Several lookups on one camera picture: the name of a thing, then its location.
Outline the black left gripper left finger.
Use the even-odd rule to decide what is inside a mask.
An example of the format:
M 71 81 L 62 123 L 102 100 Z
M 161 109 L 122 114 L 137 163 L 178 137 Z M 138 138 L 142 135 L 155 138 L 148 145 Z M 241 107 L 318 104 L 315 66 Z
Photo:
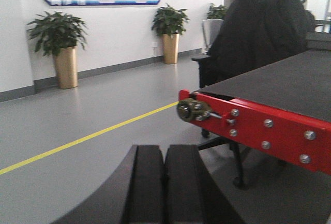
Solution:
M 55 223 L 163 223 L 163 157 L 133 145 L 111 176 Z

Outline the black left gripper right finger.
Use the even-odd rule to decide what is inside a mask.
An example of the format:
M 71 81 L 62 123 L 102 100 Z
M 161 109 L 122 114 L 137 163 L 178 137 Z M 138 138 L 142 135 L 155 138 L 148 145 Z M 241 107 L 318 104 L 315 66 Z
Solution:
M 170 145 L 165 159 L 168 223 L 244 223 L 213 180 L 197 146 Z

